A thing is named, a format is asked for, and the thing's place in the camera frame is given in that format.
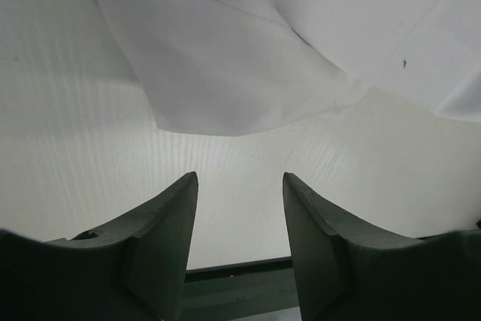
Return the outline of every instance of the white backdrop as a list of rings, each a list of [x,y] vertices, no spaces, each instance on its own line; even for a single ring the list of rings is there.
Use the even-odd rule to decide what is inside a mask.
[[[289,254],[284,171],[419,237],[481,218],[481,125],[371,90],[342,122],[239,138],[159,131],[96,0],[2,0],[0,226],[69,238],[200,181],[189,268]]]

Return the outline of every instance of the white fabric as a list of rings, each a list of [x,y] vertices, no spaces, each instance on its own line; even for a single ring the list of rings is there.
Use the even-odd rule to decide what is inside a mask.
[[[161,129],[333,119],[365,84],[481,122],[481,0],[99,2]]]

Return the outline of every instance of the screw hole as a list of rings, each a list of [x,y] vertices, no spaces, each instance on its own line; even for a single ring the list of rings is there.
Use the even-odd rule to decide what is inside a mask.
[[[91,240],[92,238],[97,238],[98,236],[100,236],[99,231],[85,231],[75,236],[74,238],[72,238],[72,240],[73,241]]]

